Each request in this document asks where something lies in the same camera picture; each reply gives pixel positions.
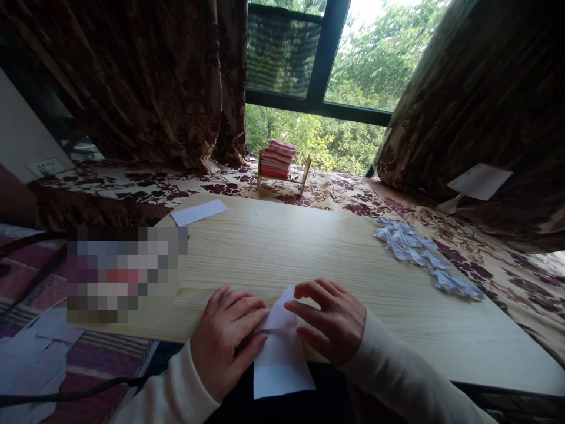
hand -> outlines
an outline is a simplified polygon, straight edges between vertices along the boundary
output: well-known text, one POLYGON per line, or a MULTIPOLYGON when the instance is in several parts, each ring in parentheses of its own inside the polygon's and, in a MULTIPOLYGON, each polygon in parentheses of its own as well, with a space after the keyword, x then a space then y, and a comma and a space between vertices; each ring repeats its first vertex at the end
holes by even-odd
POLYGON ((210 297, 190 339, 190 352, 198 376, 217 402, 234 388, 267 340, 266 334, 257 334, 239 354, 235 354, 235 348, 269 314, 269 310, 265 308, 265 301, 255 293, 228 292, 229 288, 226 284, 210 297))
POLYGON ((339 284, 327 279, 297 284, 294 297, 310 297, 321 308, 318 310, 296 300, 284 304, 290 312, 324 333, 298 327, 296 331, 306 343, 333 365, 341 366, 352 359, 363 338, 367 308, 339 284))

brown floral curtain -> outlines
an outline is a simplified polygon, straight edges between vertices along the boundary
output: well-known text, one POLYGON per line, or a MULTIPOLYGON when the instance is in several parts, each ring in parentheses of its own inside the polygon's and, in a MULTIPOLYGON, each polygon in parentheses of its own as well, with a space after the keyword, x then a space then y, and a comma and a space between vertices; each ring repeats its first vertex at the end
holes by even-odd
POLYGON ((524 251, 565 250, 565 55, 551 5, 454 0, 394 111, 374 167, 438 203, 479 162, 514 171, 458 212, 524 251))
POLYGON ((0 0, 107 158, 245 163, 247 2, 0 0))

window frame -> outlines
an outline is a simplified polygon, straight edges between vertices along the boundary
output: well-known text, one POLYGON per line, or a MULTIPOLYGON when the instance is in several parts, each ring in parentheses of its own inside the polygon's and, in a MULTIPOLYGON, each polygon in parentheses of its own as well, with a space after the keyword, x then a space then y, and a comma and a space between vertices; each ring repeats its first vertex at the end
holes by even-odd
MULTIPOLYGON (((344 105, 324 100, 325 92, 330 83, 331 70, 334 65, 335 56, 340 46, 341 33, 345 26, 349 4, 350 0, 327 0, 324 16, 316 16, 289 11, 283 8, 249 3, 248 13, 268 14, 297 19, 299 21, 316 22, 321 24, 321 31, 306 98, 248 87, 245 101, 250 104, 293 112, 361 122, 363 124, 379 125, 382 127, 388 126, 393 115, 392 112, 344 105)), ((371 166, 366 176, 372 177, 373 175, 374 169, 373 166, 371 166)))

red and white striped fabric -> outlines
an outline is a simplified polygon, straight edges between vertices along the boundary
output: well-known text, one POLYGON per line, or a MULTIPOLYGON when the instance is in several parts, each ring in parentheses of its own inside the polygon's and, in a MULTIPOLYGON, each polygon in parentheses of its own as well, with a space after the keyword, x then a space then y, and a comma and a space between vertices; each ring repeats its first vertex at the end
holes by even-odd
POLYGON ((288 178, 290 164, 296 155, 294 144, 278 141, 274 138, 269 140, 269 146, 265 147, 261 156, 261 173, 278 178, 288 178))

person's left hand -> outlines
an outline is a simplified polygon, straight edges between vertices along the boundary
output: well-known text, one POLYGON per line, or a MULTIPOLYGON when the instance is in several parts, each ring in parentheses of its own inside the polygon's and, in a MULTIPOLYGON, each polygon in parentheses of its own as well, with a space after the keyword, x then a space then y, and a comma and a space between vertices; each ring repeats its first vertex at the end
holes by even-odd
POLYGON ((265 301, 255 293, 228 292, 229 288, 226 284, 210 297, 190 338, 190 352, 198 376, 217 402, 234 388, 267 340, 266 334, 256 334, 235 354, 235 348, 269 314, 269 310, 265 301))

